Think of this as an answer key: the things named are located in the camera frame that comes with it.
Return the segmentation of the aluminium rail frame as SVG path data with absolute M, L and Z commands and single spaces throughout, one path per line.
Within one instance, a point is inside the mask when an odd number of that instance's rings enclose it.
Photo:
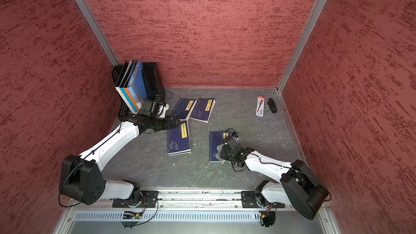
M 233 189 L 180 189 L 159 188 L 155 208 L 136 208 L 136 212 L 150 211 L 257 211 L 242 207 L 241 190 Z M 271 209 L 275 216 L 272 226 L 241 222 L 75 222 L 78 211 L 124 211 L 128 208 L 113 208 L 109 200 L 93 205 L 77 205 L 64 212 L 56 234 L 339 234 L 340 228 L 332 212 L 325 204 L 314 220 L 303 218 L 292 206 Z

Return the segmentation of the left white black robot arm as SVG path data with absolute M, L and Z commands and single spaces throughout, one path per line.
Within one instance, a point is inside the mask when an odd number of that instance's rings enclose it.
M 58 189 L 60 197 L 66 196 L 84 205 L 92 205 L 99 200 L 118 200 L 130 208 L 144 204 L 144 196 L 137 183 L 105 180 L 102 171 L 131 140 L 145 132 L 158 133 L 178 128 L 182 121 L 170 115 L 149 118 L 132 114 L 119 117 L 119 120 L 119 127 L 96 145 L 63 160 Z

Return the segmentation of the black mesh file basket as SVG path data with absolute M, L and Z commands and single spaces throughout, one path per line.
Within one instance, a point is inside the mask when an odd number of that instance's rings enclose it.
M 112 79 L 113 79 L 114 84 L 116 83 L 119 77 L 121 67 L 123 65 L 115 66 L 112 70 Z M 163 83 L 159 74 L 159 70 L 155 62 L 143 63 L 143 79 L 144 79 L 144 84 L 145 84 L 146 93 L 147 93 L 146 99 L 159 101 L 159 102 L 165 102 L 166 92 L 164 90 Z M 133 114 L 130 111 L 130 109 L 124 103 L 121 96 L 120 96 L 120 99 L 121 99 L 121 108 L 118 114 L 119 118 L 126 117 L 128 115 L 138 115 L 138 113 Z

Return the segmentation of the small black device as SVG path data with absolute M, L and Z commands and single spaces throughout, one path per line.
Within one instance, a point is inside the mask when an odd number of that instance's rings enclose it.
M 273 98 L 269 98 L 267 100 L 267 105 L 268 105 L 268 107 L 269 107 L 269 109 L 271 110 L 272 113 L 277 112 L 277 107 L 276 107 L 276 104 L 275 104 Z

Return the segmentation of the white blue pen box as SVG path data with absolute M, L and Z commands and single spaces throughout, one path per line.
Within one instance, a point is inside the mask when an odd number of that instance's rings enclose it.
M 263 118 L 264 117 L 264 103 L 265 97 L 258 96 L 257 97 L 257 107 L 256 107 L 256 117 Z

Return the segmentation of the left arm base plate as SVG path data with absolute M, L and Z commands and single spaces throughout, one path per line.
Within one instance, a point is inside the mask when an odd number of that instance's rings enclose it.
M 129 199 L 114 199 L 113 208 L 155 208 L 158 200 L 159 191 L 140 191 L 136 192 Z

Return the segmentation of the grey fluffy cleaning cloth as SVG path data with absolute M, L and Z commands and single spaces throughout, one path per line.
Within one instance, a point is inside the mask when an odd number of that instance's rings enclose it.
M 221 162 L 222 164 L 225 164 L 226 162 L 228 162 L 227 160 L 225 160 L 224 158 L 222 158 L 222 150 L 223 150 L 223 144 L 221 144 L 221 145 L 218 145 L 217 147 L 216 147 L 216 150 L 217 150 L 217 152 L 216 152 L 216 154 L 215 154 L 215 158 L 219 161 L 219 162 Z

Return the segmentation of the blue orange upright folder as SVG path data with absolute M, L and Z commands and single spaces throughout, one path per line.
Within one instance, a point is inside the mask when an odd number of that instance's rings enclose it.
M 132 107 L 132 112 L 137 114 L 147 98 L 143 79 L 143 63 L 141 60 L 135 61 L 129 73 L 125 92 L 128 96 L 129 104 Z

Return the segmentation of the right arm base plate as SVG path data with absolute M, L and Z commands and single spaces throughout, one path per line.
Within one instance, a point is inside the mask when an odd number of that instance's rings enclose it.
M 286 206 L 282 203 L 270 203 L 265 200 L 259 193 L 255 191 L 242 191 L 241 193 L 242 207 L 245 209 L 284 209 Z

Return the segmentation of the purple book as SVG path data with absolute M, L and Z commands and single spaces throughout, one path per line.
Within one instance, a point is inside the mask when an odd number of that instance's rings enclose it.
M 215 99 L 198 98 L 190 119 L 208 123 L 215 104 Z
M 177 128 L 167 131 L 167 153 L 169 156 L 174 156 L 190 152 L 189 125 L 187 121 L 184 121 Z
M 219 159 L 216 157 L 218 153 L 217 147 L 222 144 L 225 137 L 229 135 L 228 131 L 210 131 L 209 132 L 209 162 L 216 163 Z

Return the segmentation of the blue book back left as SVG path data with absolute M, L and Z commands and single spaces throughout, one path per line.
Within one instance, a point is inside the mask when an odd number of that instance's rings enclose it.
M 196 105 L 196 102 L 196 99 L 181 97 L 172 110 L 171 115 L 175 116 L 180 121 L 188 121 Z

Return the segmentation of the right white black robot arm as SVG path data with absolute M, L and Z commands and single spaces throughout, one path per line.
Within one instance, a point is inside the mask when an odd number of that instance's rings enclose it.
M 292 206 L 301 216 L 313 220 L 330 192 L 301 160 L 283 162 L 267 157 L 252 148 L 244 148 L 232 136 L 217 146 L 216 158 L 229 162 L 233 169 L 263 174 L 272 181 L 263 181 L 254 192 L 243 195 L 242 201 L 254 200 L 260 208 L 275 203 Z

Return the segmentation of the white teal upright book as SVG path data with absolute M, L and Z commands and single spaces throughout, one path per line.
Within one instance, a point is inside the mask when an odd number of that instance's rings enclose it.
M 137 114 L 138 110 L 130 95 L 130 92 L 127 90 L 127 85 L 136 63 L 136 61 L 126 61 L 125 64 L 121 67 L 119 77 L 115 83 L 116 91 L 119 93 L 124 103 L 133 114 Z

